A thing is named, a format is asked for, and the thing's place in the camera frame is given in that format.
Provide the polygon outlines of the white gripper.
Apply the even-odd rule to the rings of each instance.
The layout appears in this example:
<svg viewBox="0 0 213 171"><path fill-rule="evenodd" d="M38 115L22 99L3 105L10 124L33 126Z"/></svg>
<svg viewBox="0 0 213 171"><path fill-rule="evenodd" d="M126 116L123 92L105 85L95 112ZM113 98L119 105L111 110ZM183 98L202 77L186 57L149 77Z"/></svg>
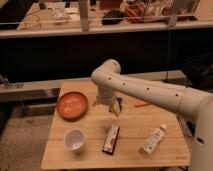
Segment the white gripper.
<svg viewBox="0 0 213 171"><path fill-rule="evenodd" d="M116 93L114 90L98 87L97 88L97 99L93 101L92 106L103 104L106 106L111 106L110 111L118 117L121 113L120 106L116 101Z"/></svg>

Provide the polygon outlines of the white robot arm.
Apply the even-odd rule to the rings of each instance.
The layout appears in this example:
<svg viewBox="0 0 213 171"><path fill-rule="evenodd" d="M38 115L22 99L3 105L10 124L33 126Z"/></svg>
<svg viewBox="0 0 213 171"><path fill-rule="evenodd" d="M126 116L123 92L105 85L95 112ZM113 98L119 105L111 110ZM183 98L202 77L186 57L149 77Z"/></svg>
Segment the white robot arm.
<svg viewBox="0 0 213 171"><path fill-rule="evenodd" d="M120 74L121 66L109 59L91 74L97 101L112 107L116 92L149 102L196 124L188 171L213 171L213 93L182 85L136 79Z"/></svg>

